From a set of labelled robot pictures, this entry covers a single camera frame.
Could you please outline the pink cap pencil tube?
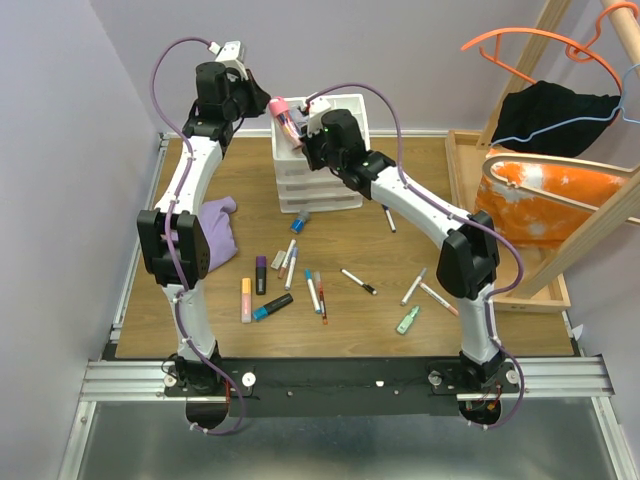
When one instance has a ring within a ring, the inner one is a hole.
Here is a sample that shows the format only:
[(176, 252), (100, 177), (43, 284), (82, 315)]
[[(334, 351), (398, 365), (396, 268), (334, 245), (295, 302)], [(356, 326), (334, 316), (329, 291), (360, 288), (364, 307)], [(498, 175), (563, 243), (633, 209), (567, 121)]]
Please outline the pink cap pencil tube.
[(268, 103), (268, 108), (272, 118), (292, 147), (294, 149), (301, 148), (301, 130), (290, 113), (288, 103), (282, 97), (273, 97)]

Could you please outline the black cap white marker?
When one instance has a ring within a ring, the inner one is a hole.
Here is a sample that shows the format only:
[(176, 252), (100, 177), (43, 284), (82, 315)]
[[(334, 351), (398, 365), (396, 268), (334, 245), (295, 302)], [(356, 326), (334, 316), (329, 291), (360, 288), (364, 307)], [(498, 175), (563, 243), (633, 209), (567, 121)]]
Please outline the black cap white marker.
[(377, 294), (377, 290), (372, 285), (364, 282), (363, 280), (361, 280), (360, 278), (358, 278), (356, 275), (354, 275), (353, 273), (349, 272), (348, 270), (342, 268), (340, 270), (340, 272), (343, 275), (345, 275), (347, 278), (349, 278), (351, 281), (356, 283), (358, 286), (360, 286), (361, 288), (366, 290), (369, 294), (371, 294), (371, 295), (376, 295)]

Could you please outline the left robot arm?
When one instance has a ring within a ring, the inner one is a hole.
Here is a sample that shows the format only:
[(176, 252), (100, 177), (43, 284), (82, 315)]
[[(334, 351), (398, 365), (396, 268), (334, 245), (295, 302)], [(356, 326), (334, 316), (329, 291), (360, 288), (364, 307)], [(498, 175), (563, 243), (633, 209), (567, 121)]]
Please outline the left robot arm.
[(209, 182), (231, 144), (233, 124), (265, 113), (270, 96), (238, 61), (196, 67), (197, 97), (178, 134), (182, 152), (169, 186), (156, 205), (142, 210), (137, 230), (144, 265), (169, 301), (179, 339), (177, 355), (195, 362), (187, 382), (201, 395), (222, 380), (212, 364), (217, 342), (207, 319), (202, 281), (210, 246), (198, 218)]

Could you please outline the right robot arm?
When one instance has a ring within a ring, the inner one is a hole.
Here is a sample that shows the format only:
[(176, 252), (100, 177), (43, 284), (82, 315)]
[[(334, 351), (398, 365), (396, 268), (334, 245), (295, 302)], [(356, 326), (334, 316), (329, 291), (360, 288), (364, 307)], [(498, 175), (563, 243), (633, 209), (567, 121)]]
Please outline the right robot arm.
[(460, 379), (471, 391), (485, 390), (505, 358), (490, 299), (499, 265), (491, 218), (483, 212), (472, 215), (411, 184), (397, 162), (366, 147), (349, 110), (313, 113), (307, 107), (304, 113), (302, 152), (309, 168), (329, 169), (347, 188), (391, 208), (439, 248), (436, 277), (457, 299), (462, 329)]

